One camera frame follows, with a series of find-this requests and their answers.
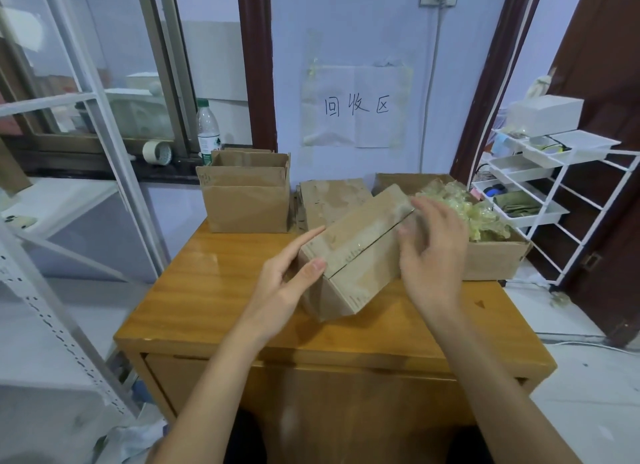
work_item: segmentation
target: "dark pants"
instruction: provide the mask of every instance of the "dark pants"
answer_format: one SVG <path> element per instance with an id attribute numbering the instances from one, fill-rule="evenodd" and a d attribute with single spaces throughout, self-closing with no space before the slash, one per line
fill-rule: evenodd
<path id="1" fill-rule="evenodd" d="M 239 409 L 231 429 L 224 464 L 266 464 L 258 422 L 251 413 Z M 447 464 L 493 464 L 489 449 L 478 427 L 465 427 L 453 437 Z"/>

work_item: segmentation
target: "plastic water bottle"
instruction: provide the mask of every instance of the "plastic water bottle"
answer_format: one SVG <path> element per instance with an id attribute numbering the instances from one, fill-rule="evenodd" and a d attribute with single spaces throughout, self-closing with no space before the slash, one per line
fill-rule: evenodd
<path id="1" fill-rule="evenodd" d="M 211 165 L 211 152 L 220 150 L 220 128 L 209 108 L 209 100 L 198 98 L 198 144 L 204 165 Z"/>

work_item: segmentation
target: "paper sign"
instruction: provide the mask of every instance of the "paper sign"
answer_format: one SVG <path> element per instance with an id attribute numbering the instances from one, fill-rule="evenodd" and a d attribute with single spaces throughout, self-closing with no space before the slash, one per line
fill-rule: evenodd
<path id="1" fill-rule="evenodd" d="M 411 78 L 407 67 L 309 70 L 302 88 L 303 145 L 400 145 Z"/>

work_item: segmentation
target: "left hand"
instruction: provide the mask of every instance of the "left hand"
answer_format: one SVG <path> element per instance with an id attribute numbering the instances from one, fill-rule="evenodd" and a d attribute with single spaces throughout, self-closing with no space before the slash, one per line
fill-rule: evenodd
<path id="1" fill-rule="evenodd" d="M 256 341 L 260 348 L 282 330 L 296 309 L 303 292 L 324 273 L 326 262 L 321 258 L 314 258 L 291 280 L 283 280 L 285 272 L 298 256 L 302 245 L 323 231 L 324 226 L 308 231 L 289 243 L 275 257 L 264 262 L 253 295 L 235 327 Z"/>

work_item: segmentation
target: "wooden table top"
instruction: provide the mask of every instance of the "wooden table top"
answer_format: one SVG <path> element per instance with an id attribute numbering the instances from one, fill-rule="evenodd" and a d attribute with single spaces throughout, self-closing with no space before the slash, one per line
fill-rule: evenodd
<path id="1" fill-rule="evenodd" d="M 260 268 L 292 234 L 212 234 L 201 225 L 115 335 L 140 353 L 208 358 L 250 297 Z M 497 282 L 464 282 L 465 312 L 514 376 L 540 377 L 556 364 Z M 449 372 L 394 280 L 350 317 L 317 323 L 299 306 L 260 354 L 265 361 Z"/>

